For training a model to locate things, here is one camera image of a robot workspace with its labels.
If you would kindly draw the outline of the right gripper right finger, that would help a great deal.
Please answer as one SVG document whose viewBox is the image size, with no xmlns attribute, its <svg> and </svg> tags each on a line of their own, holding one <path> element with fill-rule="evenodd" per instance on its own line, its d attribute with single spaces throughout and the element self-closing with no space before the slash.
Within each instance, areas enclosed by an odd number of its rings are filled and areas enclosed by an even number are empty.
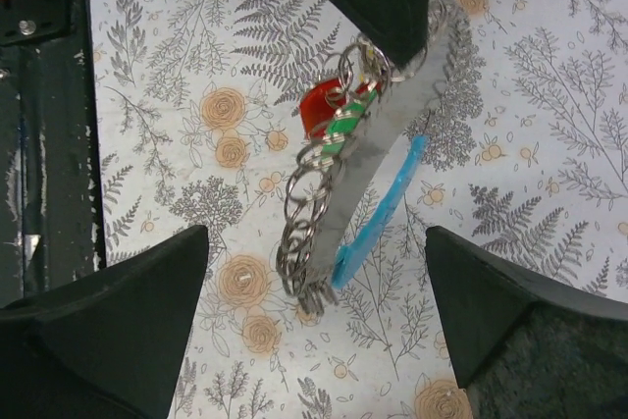
<svg viewBox="0 0 628 419">
<path fill-rule="evenodd" d="M 624 418 L 627 306 L 497 257 L 443 227 L 426 263 L 476 418 Z"/>
</svg>

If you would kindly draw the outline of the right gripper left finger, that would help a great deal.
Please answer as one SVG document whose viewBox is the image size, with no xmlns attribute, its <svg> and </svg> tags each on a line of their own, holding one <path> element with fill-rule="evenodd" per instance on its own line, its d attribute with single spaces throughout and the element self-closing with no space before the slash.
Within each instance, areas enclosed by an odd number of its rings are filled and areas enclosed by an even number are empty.
<svg viewBox="0 0 628 419">
<path fill-rule="evenodd" d="M 2 308 L 2 417 L 167 417 L 208 255 L 192 226 Z"/>
</svg>

